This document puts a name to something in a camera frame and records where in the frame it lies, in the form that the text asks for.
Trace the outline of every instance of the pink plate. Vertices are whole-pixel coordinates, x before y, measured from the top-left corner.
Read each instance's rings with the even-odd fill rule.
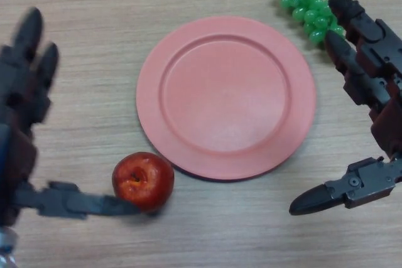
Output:
[[[137,86],[141,125],[173,164],[213,180],[277,167],[303,142],[315,84],[302,54],[258,21],[194,21],[162,39]]]

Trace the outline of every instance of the robotic hand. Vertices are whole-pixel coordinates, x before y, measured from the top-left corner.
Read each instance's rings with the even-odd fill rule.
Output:
[[[381,157],[350,164],[341,179],[296,198],[291,215],[340,204],[354,208],[388,196],[402,180],[402,40],[383,20],[373,21],[358,1],[329,0],[329,6],[356,50],[332,31],[325,37],[325,49],[345,78],[344,90],[356,105],[370,108],[371,133],[390,162]]]
[[[81,193],[72,183],[49,182],[36,191],[28,182],[35,166],[32,126],[45,120],[48,98],[58,65],[58,49],[50,43],[36,57],[43,20],[31,9],[22,20],[11,46],[0,51],[0,267],[14,267],[13,226],[22,208],[36,208],[48,217],[83,219],[92,215],[132,215],[138,207],[114,196]]]

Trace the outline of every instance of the wooden table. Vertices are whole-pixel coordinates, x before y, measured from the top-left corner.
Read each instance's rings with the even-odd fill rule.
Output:
[[[402,0],[360,2],[402,35]],[[318,107],[308,138],[281,168],[232,184],[176,172],[174,194],[158,217],[82,222],[24,211],[16,226],[20,267],[400,267],[399,189],[354,210],[288,214],[301,192],[383,153],[371,136],[368,109],[353,104],[341,75],[276,0],[0,0],[0,41],[9,41],[32,5],[43,12],[45,40],[57,43],[62,58],[53,108],[35,129],[37,187],[64,180],[112,193],[115,164],[129,153],[152,151],[134,102],[144,59],[167,33],[201,17],[240,15],[282,32],[311,66]]]

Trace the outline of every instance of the grape bunch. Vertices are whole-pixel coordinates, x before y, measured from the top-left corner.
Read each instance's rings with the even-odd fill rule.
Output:
[[[280,0],[281,7],[292,11],[296,21],[303,23],[304,32],[315,45],[320,44],[329,29],[343,36],[344,29],[328,6],[328,0]]]

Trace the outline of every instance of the red apple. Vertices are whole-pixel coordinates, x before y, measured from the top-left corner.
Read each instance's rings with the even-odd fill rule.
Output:
[[[117,164],[112,183],[117,197],[150,213],[159,210],[168,201],[175,174],[166,160],[152,153],[138,152]]]

